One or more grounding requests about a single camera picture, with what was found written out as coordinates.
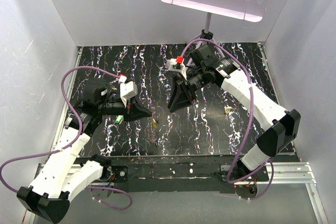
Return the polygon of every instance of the purple hose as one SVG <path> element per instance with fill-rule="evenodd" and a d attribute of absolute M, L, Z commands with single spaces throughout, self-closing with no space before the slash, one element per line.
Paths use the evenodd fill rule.
<path fill-rule="evenodd" d="M 116 207 L 115 205 L 112 205 L 110 203 L 108 203 L 107 201 L 105 200 L 102 200 L 102 199 L 99 199 L 97 197 L 94 197 L 95 200 L 97 201 L 100 201 L 102 202 L 103 204 L 115 209 L 115 210 L 126 210 L 128 209 L 132 203 L 133 203 L 133 199 L 132 199 L 132 196 L 129 194 L 129 193 L 126 193 L 125 191 L 122 191 L 122 190 L 119 190 L 119 189 L 116 189 L 116 188 L 111 188 L 111 187 L 98 187 L 98 186 L 88 186 L 87 187 L 88 189 L 103 189 L 103 190 L 110 190 L 110 191 L 116 191 L 118 193 L 122 193 L 122 194 L 125 194 L 129 199 L 130 199 L 130 203 L 125 206 L 125 207 Z"/>
<path fill-rule="evenodd" d="M 213 41 L 211 40 L 208 40 L 208 39 L 194 39 L 192 41 L 190 41 L 186 47 L 183 49 L 182 53 L 181 53 L 181 56 L 184 57 L 184 54 L 185 52 L 188 50 L 189 46 L 192 44 L 192 43 L 195 43 L 197 41 L 204 41 L 204 42 L 208 42 L 208 43 L 211 43 L 213 44 L 215 47 L 217 47 L 218 49 L 220 49 L 221 51 L 223 51 L 224 53 L 228 54 L 237 64 L 239 64 L 239 66 L 241 67 L 241 69 L 244 71 L 246 77 L 247 77 L 247 82 L 249 84 L 251 84 L 251 77 L 247 71 L 247 69 L 243 66 L 243 64 L 241 64 L 232 54 L 230 54 L 227 50 L 225 50 L 224 48 L 222 48 L 221 46 L 219 46 L 217 43 L 214 43 Z M 250 128 L 251 128 L 251 125 L 252 125 L 252 119 L 253 119 L 253 111 L 254 111 L 254 101 L 253 101 L 253 89 L 252 87 L 249 88 L 250 90 L 250 115 L 249 115 L 249 118 L 248 118 L 248 123 L 247 123 L 247 129 L 246 129 L 246 132 L 245 132 L 245 135 L 243 137 L 243 140 L 242 140 L 242 143 L 240 144 L 240 147 L 238 149 L 238 152 L 236 153 L 234 159 L 233 159 L 233 162 L 232 164 L 230 165 L 230 168 L 229 168 L 229 171 L 226 175 L 227 179 L 226 181 L 229 183 L 229 184 L 234 184 L 236 182 L 240 182 L 246 178 L 248 178 L 249 176 L 252 176 L 253 174 L 255 174 L 256 172 L 258 172 L 260 169 L 263 168 L 263 166 L 265 165 L 265 163 L 261 164 L 258 168 L 256 168 L 255 170 L 253 170 L 251 173 L 249 173 L 248 175 L 242 177 L 242 178 L 239 178 L 239 179 L 236 179 L 236 180 L 229 180 L 230 178 L 230 175 L 233 171 L 233 168 L 234 166 L 236 165 L 238 159 L 239 159 L 239 155 L 241 154 L 243 148 L 244 148 L 244 145 L 246 143 L 246 140 L 247 140 L 247 136 L 248 136 L 248 133 L 250 131 Z"/>
<path fill-rule="evenodd" d="M 71 105 L 69 99 L 67 98 L 67 95 L 65 93 L 65 90 L 64 90 L 64 81 L 65 79 L 67 78 L 67 76 L 69 74 L 71 74 L 72 72 L 76 71 L 76 70 L 79 70 L 79 69 L 93 69 L 93 70 L 97 70 L 97 71 L 100 71 L 100 72 L 103 72 L 105 73 L 106 75 L 108 76 L 111 76 L 111 77 L 115 77 L 115 78 L 120 78 L 120 76 L 117 76 L 116 74 L 112 74 L 112 73 L 109 73 L 105 70 L 102 70 L 100 68 L 96 68 L 96 67 L 90 67 L 90 66 L 82 66 L 82 67 L 76 67 L 76 68 L 73 68 L 73 69 L 70 69 L 68 72 L 66 72 L 66 74 L 63 76 L 62 78 L 62 81 L 61 81 L 61 90 L 62 90 L 62 95 L 65 99 L 65 102 L 68 104 L 70 110 L 73 112 L 73 114 L 76 116 L 78 122 L 79 122 L 79 130 L 78 130 L 78 134 L 77 136 L 75 137 L 74 140 L 72 140 L 69 144 L 67 144 L 66 146 L 64 146 L 62 149 L 65 150 L 66 148 L 70 147 L 70 145 L 72 145 L 75 141 L 77 141 L 77 139 L 79 138 L 80 134 L 82 133 L 82 130 L 83 130 L 83 123 L 82 123 L 82 120 L 80 118 L 80 116 L 78 115 L 78 113 L 76 112 L 75 108 Z M 40 154 L 35 154 L 35 155 L 29 155 L 29 156 L 23 156 L 23 157 L 16 157 L 16 158 L 12 158 L 10 160 L 7 160 L 6 162 L 4 162 L 1 166 L 0 166 L 0 181 L 4 184 L 5 187 L 7 187 L 9 190 L 17 193 L 17 190 L 13 187 L 11 187 L 4 179 L 4 177 L 2 176 L 2 170 L 4 169 L 4 167 L 6 165 L 8 165 L 9 163 L 12 163 L 12 162 L 15 162 L 15 161 L 19 161 L 19 160 L 24 160 L 24 159 L 29 159 L 29 158 L 34 158 L 34 157 L 43 157 L 43 156 L 49 156 L 51 154 L 55 154 L 55 153 L 58 153 L 60 152 L 59 150 L 54 150 L 54 151 L 51 151 L 51 152 L 44 152 L 44 153 L 40 153 Z"/>

